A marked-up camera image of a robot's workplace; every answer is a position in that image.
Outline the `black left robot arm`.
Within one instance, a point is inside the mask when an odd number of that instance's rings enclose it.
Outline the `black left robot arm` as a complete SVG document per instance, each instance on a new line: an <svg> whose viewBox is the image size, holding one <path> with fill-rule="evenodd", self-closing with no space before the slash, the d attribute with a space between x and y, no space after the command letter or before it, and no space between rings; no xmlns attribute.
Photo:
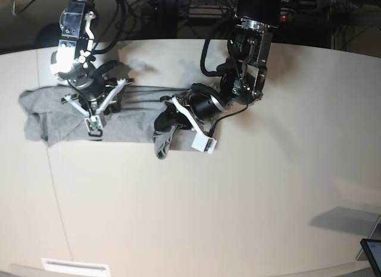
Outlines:
<svg viewBox="0 0 381 277"><path fill-rule="evenodd" d="M166 109L154 121L157 132L174 127L191 129L192 122L214 120L213 133L221 114L233 103L245 108L261 100L267 77L267 58L272 30L279 27L282 0L238 0L235 12L218 19L205 38L200 69L206 77L220 78L219 89L194 83L190 89L172 97L162 97ZM213 35L234 23L227 40L228 57L215 70L206 68L206 58Z"/></svg>

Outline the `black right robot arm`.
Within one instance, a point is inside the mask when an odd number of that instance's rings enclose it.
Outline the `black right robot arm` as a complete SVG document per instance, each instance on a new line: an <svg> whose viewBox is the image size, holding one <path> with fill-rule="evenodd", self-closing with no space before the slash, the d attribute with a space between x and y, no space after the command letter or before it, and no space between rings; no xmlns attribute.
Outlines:
<svg viewBox="0 0 381 277"><path fill-rule="evenodd" d="M125 21L125 1L115 2L116 11L121 12L121 19ZM99 67L94 66L96 56L113 49L121 36L121 31L117 31L107 47L97 50L99 42L94 30L98 22L95 0L69 0L60 15L61 37L57 51L51 57L51 72L76 91L74 95L63 98L62 102L74 104L78 100L80 111L88 117L104 111L112 103L109 93L116 88L117 80L107 79L105 75L121 65L118 60L109 60Z"/></svg>

